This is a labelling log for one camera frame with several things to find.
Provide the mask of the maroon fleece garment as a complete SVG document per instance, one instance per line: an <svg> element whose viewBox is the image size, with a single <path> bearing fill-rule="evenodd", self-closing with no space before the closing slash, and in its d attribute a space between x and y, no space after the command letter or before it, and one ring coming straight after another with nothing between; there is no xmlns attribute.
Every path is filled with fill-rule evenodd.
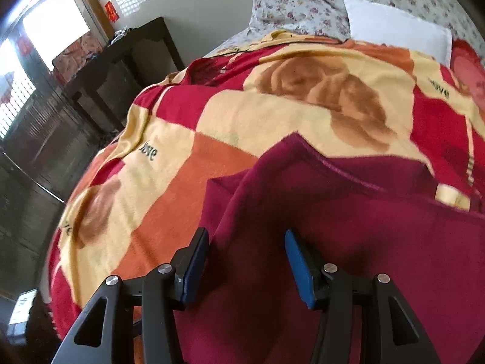
<svg viewBox="0 0 485 364"><path fill-rule="evenodd" d="M177 315L190 363L307 363L319 317L284 250L293 230L351 275L388 274L443 363L484 360L484 205L435 198L398 157L328 159L292 134L256 164L206 184L210 253L193 307Z"/></svg>

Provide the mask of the white pillow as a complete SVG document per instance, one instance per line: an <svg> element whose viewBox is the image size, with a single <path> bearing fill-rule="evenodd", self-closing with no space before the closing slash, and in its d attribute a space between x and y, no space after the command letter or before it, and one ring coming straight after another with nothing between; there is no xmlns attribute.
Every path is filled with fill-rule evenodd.
<svg viewBox="0 0 485 364"><path fill-rule="evenodd" d="M418 51L449 66L452 52L449 29L401 9L367 0L344 0L344 7L352 39Z"/></svg>

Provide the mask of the red heart cushion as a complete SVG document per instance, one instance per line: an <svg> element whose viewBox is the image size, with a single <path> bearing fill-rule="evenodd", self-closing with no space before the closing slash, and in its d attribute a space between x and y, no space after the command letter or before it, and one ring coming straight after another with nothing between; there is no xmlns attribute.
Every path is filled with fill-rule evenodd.
<svg viewBox="0 0 485 364"><path fill-rule="evenodd" d="M484 68L478 54L464 39L453 41L450 67L468 87L474 102L484 110Z"/></svg>

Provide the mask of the floral quilt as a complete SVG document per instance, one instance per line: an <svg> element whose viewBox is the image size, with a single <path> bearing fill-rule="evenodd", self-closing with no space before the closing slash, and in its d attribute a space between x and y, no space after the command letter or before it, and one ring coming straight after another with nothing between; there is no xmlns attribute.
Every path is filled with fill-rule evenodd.
<svg viewBox="0 0 485 364"><path fill-rule="evenodd" d="M424 21L450 30L453 39L465 40L484 56L484 39L457 0L367 0L399 8ZM212 54L257 42L273 30L297 34L322 35L346 40L350 24L344 0L253 0L246 29L211 50Z"/></svg>

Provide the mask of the orange red patterned blanket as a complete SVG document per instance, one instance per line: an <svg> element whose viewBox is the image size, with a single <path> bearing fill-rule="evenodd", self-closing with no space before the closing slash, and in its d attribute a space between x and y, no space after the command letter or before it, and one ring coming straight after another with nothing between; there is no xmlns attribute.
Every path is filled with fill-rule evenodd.
<svg viewBox="0 0 485 364"><path fill-rule="evenodd" d="M50 307L61 343L107 277L142 277L206 229L210 179L252 168L292 134L328 159L419 162L437 201L484 205L484 112L451 69L408 49L278 30L197 59L135 97L54 236ZM204 269L209 253L210 233ZM176 327L201 276L193 300L173 312Z"/></svg>

